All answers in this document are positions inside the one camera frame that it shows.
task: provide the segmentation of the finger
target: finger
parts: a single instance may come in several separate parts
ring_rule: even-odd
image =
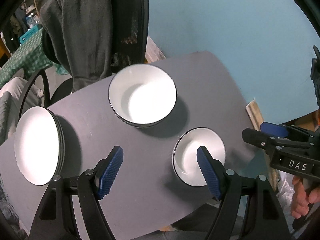
[[[302,180],[299,176],[294,175],[292,179],[292,184],[296,185],[300,180]]]
[[[320,202],[320,187],[317,187],[313,191],[311,191],[308,201],[310,203]]]
[[[303,206],[300,206],[298,204],[294,204],[291,206],[291,212],[295,211],[296,213],[302,215],[302,216],[305,216],[308,214],[309,212],[309,208],[308,207],[303,207]]]
[[[295,212],[294,210],[291,212],[291,215],[292,215],[294,218],[296,218],[296,219],[298,219],[298,218],[301,217],[301,215],[298,214],[297,212]]]
[[[296,185],[294,185],[294,194],[292,200],[292,202],[296,202],[304,207],[307,207],[309,205],[307,193],[305,192],[305,189],[301,182],[298,182]]]

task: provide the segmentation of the stack of plates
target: stack of plates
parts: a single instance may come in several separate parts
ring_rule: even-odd
[[[35,185],[47,184],[61,172],[65,141],[57,117],[36,106],[27,110],[17,125],[14,153],[25,178]]]
[[[59,159],[58,159],[57,169],[54,173],[55,175],[57,175],[61,172],[63,162],[64,162],[64,155],[65,155],[64,136],[63,136],[62,127],[61,127],[61,124],[60,124],[58,118],[49,109],[47,109],[47,111],[51,114],[51,116],[53,117],[53,119],[56,123],[57,130],[58,130],[58,136],[59,136]]]

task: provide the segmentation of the blue wall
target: blue wall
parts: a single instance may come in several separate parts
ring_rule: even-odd
[[[245,99],[256,98],[266,121],[281,123],[317,109],[310,70],[312,46],[320,47],[320,39],[293,0],[149,4],[149,35],[165,56],[211,51]]]

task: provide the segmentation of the green patterned cloth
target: green patterned cloth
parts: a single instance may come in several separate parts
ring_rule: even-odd
[[[41,35],[42,29],[23,43],[3,65],[0,69],[0,89],[21,68],[23,68],[27,80],[36,70],[46,69],[51,66],[56,67],[58,75],[68,74],[63,66],[53,63],[46,57],[42,49]]]

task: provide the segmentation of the gray table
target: gray table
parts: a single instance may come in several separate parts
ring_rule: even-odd
[[[50,107],[65,135],[62,176],[76,176],[94,168],[114,145],[123,148],[123,165],[110,194],[100,201],[117,240],[167,226],[210,199],[207,187],[190,187],[173,172],[172,150],[186,131],[194,127],[216,131],[225,144],[226,168],[239,171],[254,154],[241,139],[242,130],[252,126],[245,112],[246,102],[217,57],[196,52],[153,64],[173,78],[178,92],[175,109],[155,127],[137,129],[115,116],[108,102],[111,77]],[[13,142],[14,137],[0,147],[0,171],[12,205],[30,229],[47,186],[35,186],[23,177],[16,165]],[[75,214],[80,220],[78,207]],[[78,227],[83,234],[84,224]]]

